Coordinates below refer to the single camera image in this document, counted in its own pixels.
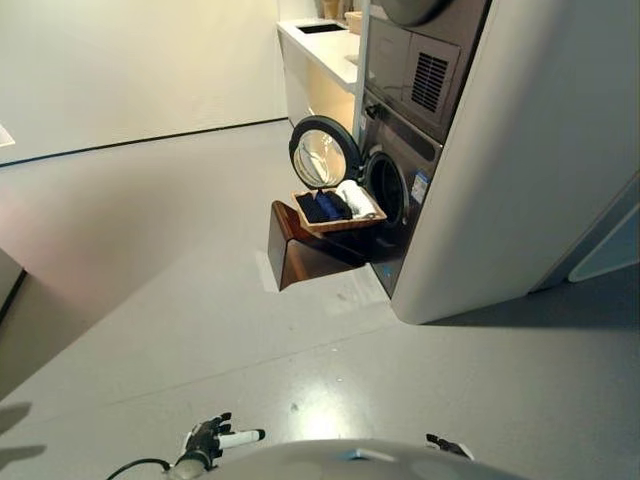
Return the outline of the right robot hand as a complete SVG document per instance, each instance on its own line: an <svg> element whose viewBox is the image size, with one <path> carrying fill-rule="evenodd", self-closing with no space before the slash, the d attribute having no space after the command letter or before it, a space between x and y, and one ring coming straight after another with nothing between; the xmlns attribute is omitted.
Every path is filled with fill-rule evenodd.
<svg viewBox="0 0 640 480"><path fill-rule="evenodd" d="M471 450L463 443L456 443L449 441L441 436L432 433L425 434L426 444L433 449L441 452L448 452L454 455L462 456L471 461L475 460L475 457Z"/></svg>

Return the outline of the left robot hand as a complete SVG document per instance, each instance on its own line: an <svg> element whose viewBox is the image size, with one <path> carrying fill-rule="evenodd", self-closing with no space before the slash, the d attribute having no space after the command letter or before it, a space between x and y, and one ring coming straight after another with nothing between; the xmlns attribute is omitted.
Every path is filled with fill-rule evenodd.
<svg viewBox="0 0 640 480"><path fill-rule="evenodd" d="M197 460L211 469L216 459L231 448L258 443L266 438L263 429L234 430L232 413L224 412L197 424L187 435L179 460Z"/></svg>

